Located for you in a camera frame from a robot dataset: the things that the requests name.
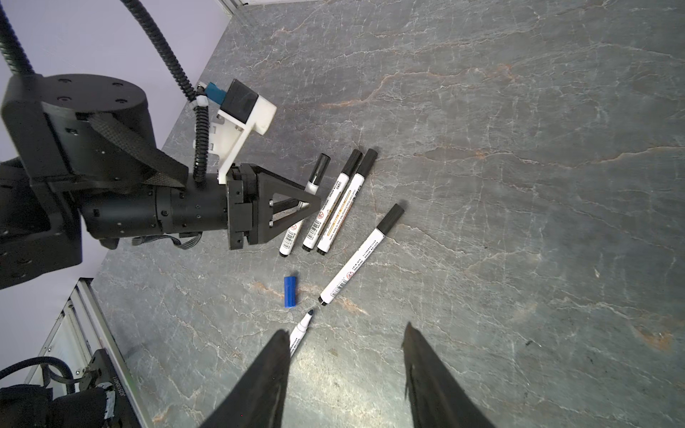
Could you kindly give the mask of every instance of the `marker barrel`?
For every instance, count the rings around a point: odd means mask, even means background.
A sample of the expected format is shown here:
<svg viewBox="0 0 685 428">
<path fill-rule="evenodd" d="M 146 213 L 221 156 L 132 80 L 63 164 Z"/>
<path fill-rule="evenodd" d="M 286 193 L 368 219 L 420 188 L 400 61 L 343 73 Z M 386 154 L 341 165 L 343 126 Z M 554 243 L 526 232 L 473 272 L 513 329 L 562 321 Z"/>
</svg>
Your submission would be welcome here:
<svg viewBox="0 0 685 428">
<path fill-rule="evenodd" d="M 295 326 L 295 328 L 292 330 L 292 333 L 290 334 L 290 356 L 295 353 L 295 349 L 297 349 L 297 345 L 302 341 L 302 338 L 304 337 L 304 333 L 307 332 L 307 327 L 309 327 L 309 322 L 312 320 L 312 315 L 314 315 L 314 310 L 310 310 L 305 314 L 304 318 L 302 318 L 302 321 L 299 322 Z"/>
<path fill-rule="evenodd" d="M 323 231 L 323 227 L 325 226 L 329 216 L 331 215 L 331 211 L 333 211 L 336 204 L 340 200 L 340 196 L 343 194 L 345 186 L 347 186 L 347 183 L 349 182 L 349 177 L 352 174 L 354 174 L 354 171 L 355 169 L 357 169 L 357 166 L 359 165 L 359 161 L 361 159 L 362 152 L 360 152 L 357 149 L 354 149 L 349 159 L 347 160 L 347 163 L 345 163 L 345 166 L 342 168 L 342 171 L 340 172 L 340 175 L 338 176 L 336 183 L 333 185 L 331 192 L 328 194 L 328 198 L 326 198 L 326 202 L 323 204 L 323 208 L 321 208 L 319 214 L 316 215 L 316 218 L 312 223 L 312 227 L 309 229 L 309 232 L 307 233 L 307 237 L 302 243 L 302 248 L 305 251 L 311 251 L 316 246 L 316 241 L 319 239 L 319 236 Z"/>
<path fill-rule="evenodd" d="M 328 167 L 328 163 L 330 161 L 331 158 L 329 158 L 324 153 L 319 155 L 319 160 L 316 161 L 316 165 L 314 166 L 314 170 L 312 171 L 312 174 L 309 177 L 307 186 L 305 186 L 304 188 L 305 192 L 310 194 L 316 194 L 317 190 L 319 189 L 319 184 L 321 183 L 323 175 L 326 172 L 326 168 Z M 300 203 L 297 204 L 297 210 L 299 211 L 301 208 L 304 208 L 307 205 L 309 205 L 309 203 L 300 201 Z M 283 243 L 281 243 L 281 248 L 278 250 L 278 253 L 282 257 L 288 257 L 288 255 L 290 255 L 292 248 L 295 246 L 295 240 L 297 239 L 297 235 L 299 235 L 299 231 L 302 228 L 302 222 L 304 222 L 304 220 L 300 220 L 288 228 L 286 235 L 283 237 Z"/>
<path fill-rule="evenodd" d="M 393 228 L 397 220 L 404 213 L 399 205 L 395 204 L 392 209 L 383 217 L 378 226 L 371 232 L 371 235 L 364 241 L 361 247 L 352 255 L 350 260 L 340 269 L 340 272 L 333 277 L 326 288 L 319 296 L 319 303 L 327 305 L 331 303 L 338 293 L 347 285 L 347 282 L 354 276 L 359 268 L 369 258 L 373 250 L 386 237 L 386 234 Z"/>
<path fill-rule="evenodd" d="M 369 149 L 366 152 L 366 155 L 364 156 L 362 163 L 359 165 L 357 173 L 350 181 L 349 186 L 347 186 L 347 190 L 345 191 L 345 194 L 340 199 L 338 207 L 336 208 L 333 216 L 331 217 L 331 222 L 328 224 L 326 230 L 323 232 L 321 241 L 319 241 L 319 244 L 316 246 L 317 253 L 325 255 L 331 249 L 331 244 L 333 244 L 333 240 L 336 238 L 338 232 L 340 231 L 340 228 L 345 222 L 345 218 L 347 217 L 350 209 L 352 208 L 352 203 L 354 202 L 354 199 L 357 197 L 359 189 L 361 189 L 362 184 L 364 184 L 364 180 L 366 179 L 366 176 L 371 171 L 371 166 L 376 160 L 376 156 L 378 156 L 378 153 L 376 153 L 376 151 L 373 149 Z"/>
</svg>

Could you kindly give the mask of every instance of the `marker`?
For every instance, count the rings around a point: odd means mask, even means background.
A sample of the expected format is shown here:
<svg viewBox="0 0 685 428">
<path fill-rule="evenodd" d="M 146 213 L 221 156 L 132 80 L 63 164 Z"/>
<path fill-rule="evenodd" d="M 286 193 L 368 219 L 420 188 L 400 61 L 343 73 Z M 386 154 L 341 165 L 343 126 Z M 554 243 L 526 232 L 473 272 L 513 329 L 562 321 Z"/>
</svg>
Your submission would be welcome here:
<svg viewBox="0 0 685 428">
<path fill-rule="evenodd" d="M 331 303 L 340 290 L 345 287 L 347 282 L 352 278 L 357 270 L 369 258 L 373 250 L 386 237 L 388 232 L 395 226 L 397 220 L 404 214 L 401 206 L 395 204 L 390 211 L 383 217 L 378 226 L 371 232 L 371 235 L 364 241 L 361 247 L 352 256 L 350 260 L 345 263 L 340 272 L 328 283 L 328 286 L 323 289 L 321 296 L 319 296 L 319 303 L 326 306 Z"/>
<path fill-rule="evenodd" d="M 299 322 L 298 325 L 295 326 L 295 329 L 293 329 L 292 333 L 290 333 L 290 356 L 295 353 L 295 349 L 297 349 L 297 345 L 299 345 L 300 341 L 302 341 L 302 338 L 304 337 L 304 333 L 307 332 L 307 327 L 309 326 L 309 322 L 312 320 L 312 315 L 314 315 L 314 310 L 310 310 L 305 314 L 304 318 L 302 318 L 302 321 Z"/>
<path fill-rule="evenodd" d="M 324 153 L 319 155 L 319 160 L 316 161 L 316 165 L 314 165 L 314 170 L 312 171 L 312 174 L 309 176 L 307 186 L 305 186 L 304 188 L 305 192 L 310 194 L 316 194 L 316 191 L 319 189 L 319 184 L 323 179 L 323 175 L 326 172 L 326 168 L 328 168 L 328 162 L 331 162 L 331 158 L 329 158 Z M 300 201 L 300 203 L 297 204 L 297 209 L 300 210 L 301 208 L 306 207 L 307 205 L 309 205 L 309 203 Z M 281 244 L 281 248 L 278 250 L 278 253 L 281 255 L 281 257 L 288 257 L 288 255 L 292 251 L 292 246 L 295 245 L 295 240 L 297 239 L 299 230 L 302 228 L 303 221 L 304 220 L 300 220 L 288 228 L 286 235 L 283 237 L 283 243 Z"/>
<path fill-rule="evenodd" d="M 316 216 L 311 229 L 309 229 L 307 238 L 305 238 L 304 243 L 302 244 L 302 249 L 304 251 L 311 251 L 316 246 L 316 241 L 319 239 L 319 236 L 323 231 L 323 226 L 326 224 L 326 221 L 328 221 L 328 216 L 331 215 L 333 207 L 335 207 L 340 200 L 340 196 L 343 194 L 345 186 L 347 186 L 350 175 L 352 175 L 355 169 L 357 169 L 357 165 L 359 165 L 359 161 L 361 159 L 362 152 L 354 149 L 352 154 L 349 156 L 347 163 L 342 168 L 342 171 L 340 172 L 336 183 L 333 185 L 331 192 L 328 194 L 328 198 L 326 198 L 323 208 L 321 208 L 319 215 Z"/>
<path fill-rule="evenodd" d="M 319 245 L 316 246 L 317 253 L 326 255 L 328 250 L 331 249 L 331 244 L 338 235 L 340 227 L 343 225 L 350 208 L 352 208 L 352 203 L 357 197 L 357 193 L 362 187 L 362 184 L 364 184 L 366 176 L 369 175 L 369 171 L 371 171 L 371 167 L 373 166 L 374 161 L 376 161 L 376 156 L 378 156 L 376 150 L 369 149 L 366 152 L 362 163 L 359 165 L 357 173 L 352 178 L 352 181 L 350 181 L 349 186 L 347 186 L 345 195 L 340 199 L 338 207 L 335 210 L 335 214 L 333 214 L 331 217 L 331 222 L 328 223 L 326 231 L 323 232 L 323 237 L 319 241 Z"/>
</svg>

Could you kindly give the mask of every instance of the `gray marble surface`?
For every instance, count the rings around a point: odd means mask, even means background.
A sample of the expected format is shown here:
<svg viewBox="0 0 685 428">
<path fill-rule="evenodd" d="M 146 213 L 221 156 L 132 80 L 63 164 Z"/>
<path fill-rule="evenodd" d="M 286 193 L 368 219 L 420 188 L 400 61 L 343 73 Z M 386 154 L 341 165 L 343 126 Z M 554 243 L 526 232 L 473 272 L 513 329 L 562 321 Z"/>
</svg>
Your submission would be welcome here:
<svg viewBox="0 0 685 428">
<path fill-rule="evenodd" d="M 203 74 L 279 107 L 238 161 L 379 159 L 328 256 L 280 238 L 111 251 L 93 283 L 160 427 L 192 427 L 408 209 L 290 369 L 284 427 L 410 427 L 408 321 L 504 427 L 685 425 L 685 8 L 344 0 L 247 8 Z M 186 109 L 165 150 L 190 164 Z M 283 277 L 299 305 L 283 308 Z"/>
</svg>

